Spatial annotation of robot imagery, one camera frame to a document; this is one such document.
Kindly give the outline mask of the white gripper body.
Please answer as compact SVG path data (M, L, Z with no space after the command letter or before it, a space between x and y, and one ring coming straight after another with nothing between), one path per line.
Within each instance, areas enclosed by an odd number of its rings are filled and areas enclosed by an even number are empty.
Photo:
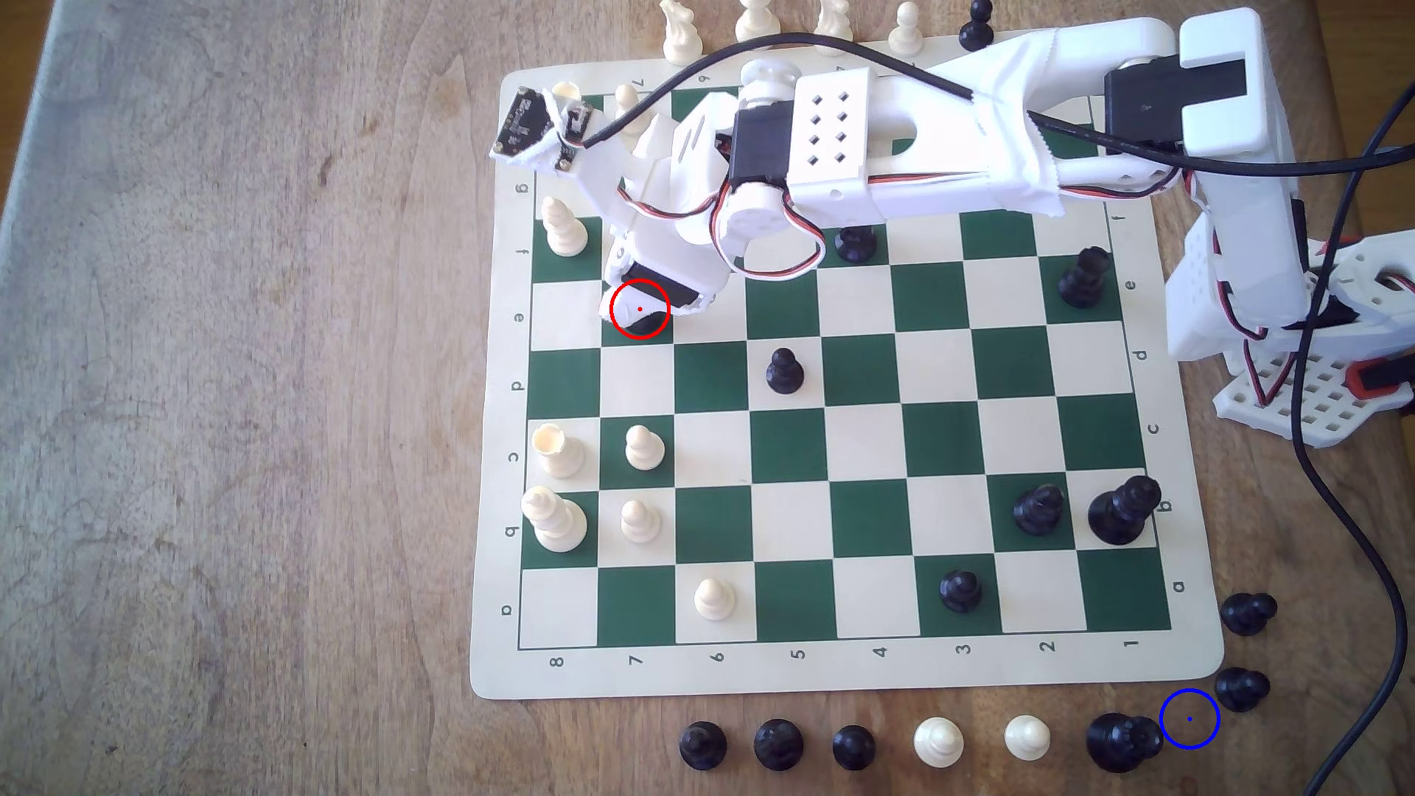
M616 240L604 301L621 283L644 301L712 301L732 269L709 235L729 163L706 112L681 124L655 117L633 153L616 140L576 150L562 177L586 197Z

